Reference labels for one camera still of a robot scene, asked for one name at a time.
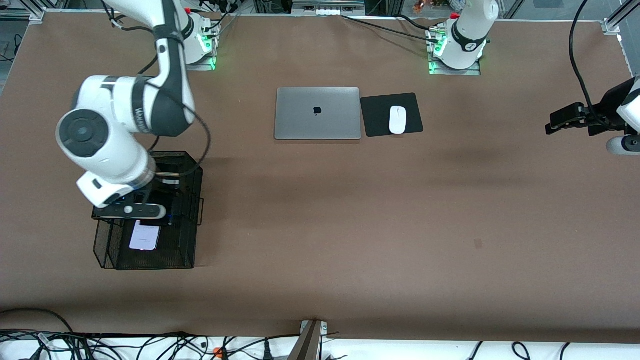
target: white card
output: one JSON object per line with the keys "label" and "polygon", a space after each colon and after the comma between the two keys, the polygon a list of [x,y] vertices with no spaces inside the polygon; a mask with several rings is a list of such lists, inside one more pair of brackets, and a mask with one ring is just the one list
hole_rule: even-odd
{"label": "white card", "polygon": [[136,225],[133,227],[129,248],[133,250],[155,250],[159,235],[159,226],[141,225],[140,220],[137,220]]}

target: black mouse pad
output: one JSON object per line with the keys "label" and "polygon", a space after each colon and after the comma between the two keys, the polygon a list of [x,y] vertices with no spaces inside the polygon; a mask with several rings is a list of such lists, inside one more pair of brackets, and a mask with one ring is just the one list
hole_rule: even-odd
{"label": "black mouse pad", "polygon": [[392,106],[406,109],[406,129],[404,133],[421,133],[422,118],[418,100],[414,93],[363,97],[360,99],[362,118],[367,136],[392,135],[389,131],[389,112]]}

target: silver laptop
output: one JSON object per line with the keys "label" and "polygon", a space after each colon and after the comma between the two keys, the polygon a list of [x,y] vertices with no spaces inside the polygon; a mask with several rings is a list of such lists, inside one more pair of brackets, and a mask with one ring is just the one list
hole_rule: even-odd
{"label": "silver laptop", "polygon": [[277,140],[360,139],[358,88],[279,88]]}

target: wire mesh basket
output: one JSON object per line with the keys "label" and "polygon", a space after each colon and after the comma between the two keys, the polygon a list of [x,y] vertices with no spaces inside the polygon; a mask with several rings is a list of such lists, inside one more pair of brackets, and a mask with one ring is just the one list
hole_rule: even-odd
{"label": "wire mesh basket", "polygon": [[[158,171],[182,173],[196,165],[186,152],[155,152]],[[150,220],[101,218],[98,220],[93,252],[100,267],[115,270],[187,269],[195,265],[196,234],[204,200],[200,197],[202,168],[180,177],[169,198],[167,215],[159,226],[154,250],[130,247],[136,221],[157,225]]]}

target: table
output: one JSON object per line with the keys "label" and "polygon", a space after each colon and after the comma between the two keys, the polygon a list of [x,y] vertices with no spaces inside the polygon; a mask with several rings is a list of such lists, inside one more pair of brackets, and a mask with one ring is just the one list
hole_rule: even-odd
{"label": "table", "polygon": [[[49,13],[0,97],[0,306],[55,309],[80,332],[264,336],[318,317],[344,337],[636,342],[640,162],[608,154],[607,135],[544,132],[582,101],[569,28],[497,22],[482,76],[452,77],[428,74],[420,40],[340,17],[240,17],[217,69],[189,75],[214,137],[196,268],[117,272],[94,258],[83,171],[54,130],[87,76],[135,74],[152,40]],[[575,54],[594,100],[630,76],[597,23],[579,24]],[[424,132],[278,142],[281,86],[415,92]],[[196,158],[204,138],[193,126],[157,149]]]}

